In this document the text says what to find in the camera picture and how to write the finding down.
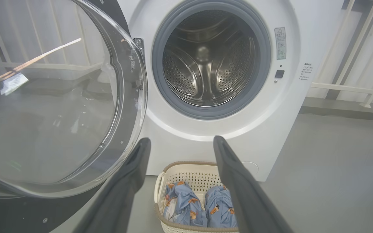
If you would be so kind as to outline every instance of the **stainless steel drum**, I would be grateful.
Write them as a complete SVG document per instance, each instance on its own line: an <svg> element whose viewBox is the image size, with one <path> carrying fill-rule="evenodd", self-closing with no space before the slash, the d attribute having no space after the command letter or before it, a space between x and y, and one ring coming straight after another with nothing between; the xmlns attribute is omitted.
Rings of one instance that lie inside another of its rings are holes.
<svg viewBox="0 0 373 233"><path fill-rule="evenodd" d="M216 106L236 97L248 83L255 57L251 35L232 14L206 10L183 20L163 54L171 90L196 106Z"/></svg>

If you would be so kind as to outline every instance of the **sticker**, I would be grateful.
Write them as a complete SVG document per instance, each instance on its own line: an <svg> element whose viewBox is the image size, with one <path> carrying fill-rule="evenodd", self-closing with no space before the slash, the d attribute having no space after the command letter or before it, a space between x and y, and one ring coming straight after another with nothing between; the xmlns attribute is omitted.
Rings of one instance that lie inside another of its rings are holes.
<svg viewBox="0 0 373 233"><path fill-rule="evenodd" d="M26 78L23 74L18 73L6 80L4 80L3 88L1 89L1 95L9 95L18 87L21 87L24 83L28 82L28 78Z"/></svg>
<svg viewBox="0 0 373 233"><path fill-rule="evenodd" d="M286 30L284 28L275 28L277 59L286 59Z"/></svg>
<svg viewBox="0 0 373 233"><path fill-rule="evenodd" d="M300 71L299 80L308 81L312 74L312 63L305 63Z"/></svg>

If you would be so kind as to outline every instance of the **basket handle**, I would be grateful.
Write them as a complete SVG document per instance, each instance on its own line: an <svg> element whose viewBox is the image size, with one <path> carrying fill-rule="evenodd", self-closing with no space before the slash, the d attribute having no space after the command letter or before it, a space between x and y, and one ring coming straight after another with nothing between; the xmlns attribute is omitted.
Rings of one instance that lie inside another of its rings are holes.
<svg viewBox="0 0 373 233"><path fill-rule="evenodd" d="M165 172L161 172L161 174L159 174L158 178L156 179L155 191L153 192L153 199L155 203L158 203L158 197L161 191L162 178L164 174Z"/></svg>

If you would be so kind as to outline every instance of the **gray floor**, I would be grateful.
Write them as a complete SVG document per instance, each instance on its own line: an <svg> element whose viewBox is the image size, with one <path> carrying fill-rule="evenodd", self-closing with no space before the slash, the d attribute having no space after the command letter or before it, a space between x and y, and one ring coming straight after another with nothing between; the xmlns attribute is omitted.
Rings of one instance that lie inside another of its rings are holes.
<svg viewBox="0 0 373 233"><path fill-rule="evenodd" d="M135 196L129 233L163 232L155 180ZM299 115L261 186L295 233L373 232L373 121ZM71 232L89 205L53 232Z"/></svg>

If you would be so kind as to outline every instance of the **blue clothing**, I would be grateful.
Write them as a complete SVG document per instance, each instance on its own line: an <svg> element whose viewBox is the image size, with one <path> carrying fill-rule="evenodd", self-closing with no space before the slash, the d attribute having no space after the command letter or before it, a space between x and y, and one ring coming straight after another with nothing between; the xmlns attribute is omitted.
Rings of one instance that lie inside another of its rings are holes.
<svg viewBox="0 0 373 233"><path fill-rule="evenodd" d="M238 227L232 206L231 194L223 186L215 186L205 195L208 227Z"/></svg>
<svg viewBox="0 0 373 233"><path fill-rule="evenodd" d="M171 213L171 221L196 227L207 227L205 211L201 208L201 202L184 181L166 186L166 199L170 204L176 198L175 211Z"/></svg>

